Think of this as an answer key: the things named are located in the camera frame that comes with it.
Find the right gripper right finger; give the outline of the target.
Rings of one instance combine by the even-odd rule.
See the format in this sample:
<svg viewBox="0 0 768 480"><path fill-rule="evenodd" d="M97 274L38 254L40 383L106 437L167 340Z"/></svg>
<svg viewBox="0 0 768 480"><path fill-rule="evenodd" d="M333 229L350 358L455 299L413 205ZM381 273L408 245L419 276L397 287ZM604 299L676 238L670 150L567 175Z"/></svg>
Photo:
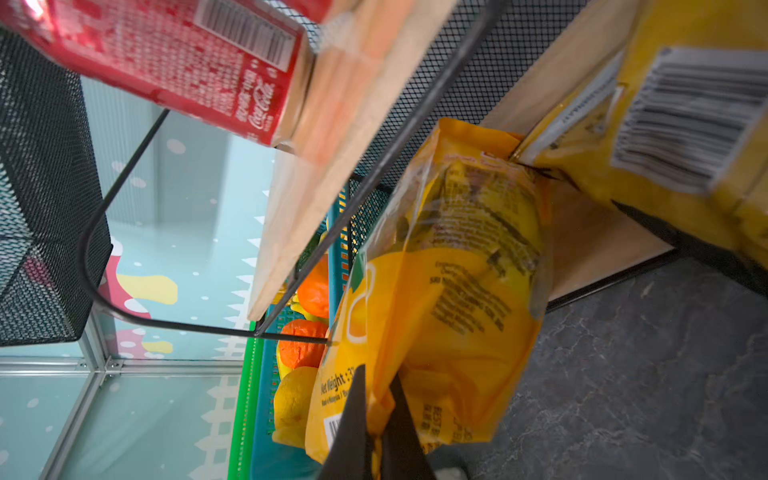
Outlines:
<svg viewBox="0 0 768 480"><path fill-rule="evenodd" d="M393 379L390 392L395 406L381 437L381 478L435 480L436 476L421 448L398 376Z"/></svg>

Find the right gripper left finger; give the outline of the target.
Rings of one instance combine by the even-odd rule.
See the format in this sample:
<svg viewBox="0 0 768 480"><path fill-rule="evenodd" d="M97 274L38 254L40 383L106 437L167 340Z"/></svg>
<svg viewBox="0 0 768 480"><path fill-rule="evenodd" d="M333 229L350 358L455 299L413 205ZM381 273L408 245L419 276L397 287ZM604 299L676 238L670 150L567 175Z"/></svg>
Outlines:
<svg viewBox="0 0 768 480"><path fill-rule="evenodd" d="M320 480L372 480L373 441L367 431L365 366L356 368Z"/></svg>

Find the yellow black snack bag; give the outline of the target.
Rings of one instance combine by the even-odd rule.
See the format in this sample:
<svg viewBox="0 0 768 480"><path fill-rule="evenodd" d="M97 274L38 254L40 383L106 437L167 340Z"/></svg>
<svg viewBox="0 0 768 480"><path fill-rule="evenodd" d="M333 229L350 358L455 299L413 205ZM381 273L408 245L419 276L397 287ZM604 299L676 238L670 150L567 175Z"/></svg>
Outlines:
<svg viewBox="0 0 768 480"><path fill-rule="evenodd" d="M513 156L767 290L767 5L644 1Z"/></svg>

